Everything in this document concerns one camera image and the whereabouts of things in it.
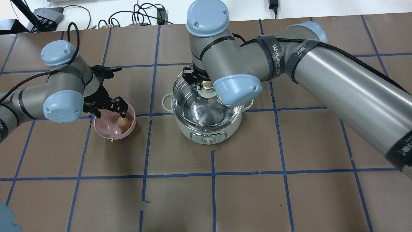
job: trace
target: white handle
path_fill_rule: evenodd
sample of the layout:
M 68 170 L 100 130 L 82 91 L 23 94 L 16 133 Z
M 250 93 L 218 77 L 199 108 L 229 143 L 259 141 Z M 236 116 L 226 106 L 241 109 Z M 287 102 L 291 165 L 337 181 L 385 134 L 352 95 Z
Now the white handle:
M 253 103 L 255 102 L 255 100 L 252 99 L 252 102 L 250 103 L 250 105 L 248 105 L 247 107 L 243 108 L 243 112 L 245 112 L 246 110 L 250 109 L 253 105 Z
M 166 110 L 167 112 L 169 112 L 169 113 L 171 113 L 171 114 L 173 114 L 173 110 L 166 108 L 166 106 L 164 106 L 164 101 L 166 100 L 166 98 L 171 97 L 172 95 L 173 95 L 173 93 L 166 94 L 166 95 L 163 97 L 163 100 L 162 100 L 162 106 L 163 106 L 164 110 Z

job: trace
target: blue cap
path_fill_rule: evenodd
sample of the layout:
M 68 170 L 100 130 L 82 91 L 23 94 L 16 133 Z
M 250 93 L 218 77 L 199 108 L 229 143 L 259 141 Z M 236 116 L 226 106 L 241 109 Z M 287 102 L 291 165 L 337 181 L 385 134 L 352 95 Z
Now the blue cap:
M 47 66 L 54 67 L 69 62 L 75 51 L 76 49 L 70 42 L 66 40 L 56 40 L 43 48 L 41 57 Z
M 0 231 L 21 232 L 21 226 L 13 224 L 14 213 L 0 202 Z
M 187 10 L 186 28 L 197 37 L 212 37 L 229 26 L 229 12 L 220 0 L 196 0 Z
M 262 91 L 259 78 L 248 74 L 222 77 L 213 83 L 222 102 L 227 107 L 238 107 L 259 96 Z
M 56 123 L 71 123 L 80 118 L 84 97 L 74 90 L 63 90 L 50 95 L 43 103 L 44 116 Z
M 306 27 L 306 28 L 310 29 L 311 31 L 313 31 L 313 33 L 316 34 L 316 36 L 319 38 L 320 41 L 322 41 L 324 43 L 328 43 L 328 37 L 326 36 L 326 32 L 324 30 L 322 30 L 321 26 L 316 22 L 307 21 L 307 22 L 304 22 L 304 23 L 301 23 L 301 24 L 291 25 L 290 27 L 293 27 L 293 26 Z

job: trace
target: robotic arm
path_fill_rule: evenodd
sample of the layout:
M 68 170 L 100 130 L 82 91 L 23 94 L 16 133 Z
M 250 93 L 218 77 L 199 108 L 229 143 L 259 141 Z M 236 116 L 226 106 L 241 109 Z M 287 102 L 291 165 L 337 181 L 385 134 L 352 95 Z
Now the robotic arm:
M 183 70 L 189 84 L 201 88 L 209 80 L 223 103 L 236 107 L 256 98 L 261 82 L 286 72 L 412 178 L 409 93 L 353 56 L 325 44 L 325 32 L 317 23 L 292 25 L 241 47 L 228 25 L 228 10 L 220 0 L 197 0 L 189 7 L 186 27 L 194 68 Z
M 76 58 L 70 63 L 73 55 Z M 80 118 L 82 111 L 100 118 L 99 109 L 107 109 L 126 117 L 127 103 L 112 99 L 103 87 L 105 78 L 112 78 L 118 69 L 100 65 L 89 67 L 72 44 L 57 40 L 46 45 L 41 58 L 53 72 L 47 83 L 0 94 L 0 142 L 24 122 L 46 117 L 57 123 L 70 123 Z

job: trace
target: white surface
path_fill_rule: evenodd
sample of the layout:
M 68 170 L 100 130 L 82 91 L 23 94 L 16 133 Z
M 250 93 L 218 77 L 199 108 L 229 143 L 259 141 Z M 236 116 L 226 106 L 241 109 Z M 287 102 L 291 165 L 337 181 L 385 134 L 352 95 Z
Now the white surface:
M 64 7 L 81 5 L 91 13 L 91 25 L 97 25 L 100 19 L 107 19 L 112 13 L 120 10 L 132 10 L 136 0 L 76 0 L 50 3 L 46 0 L 26 0 L 30 9 L 43 7 Z M 160 3 L 166 7 L 169 21 L 175 24 L 186 23 L 186 11 L 193 0 L 140 0 L 140 4 L 150 2 Z M 274 13 L 269 10 L 268 0 L 223 0 L 229 9 L 231 21 L 273 19 Z M 279 0 L 278 18 L 321 17 L 357 14 L 383 14 L 412 12 L 412 0 Z M 15 7 L 20 22 L 27 25 L 28 20 Z M 156 16 L 154 9 L 146 10 L 151 16 Z M 65 19 L 59 24 L 58 30 L 63 31 L 74 21 L 79 29 L 87 27 L 89 16 L 79 7 L 66 8 Z M 0 19 L 16 18 L 9 0 L 0 0 Z M 115 16 L 121 26 L 131 24 L 131 13 L 119 13 Z

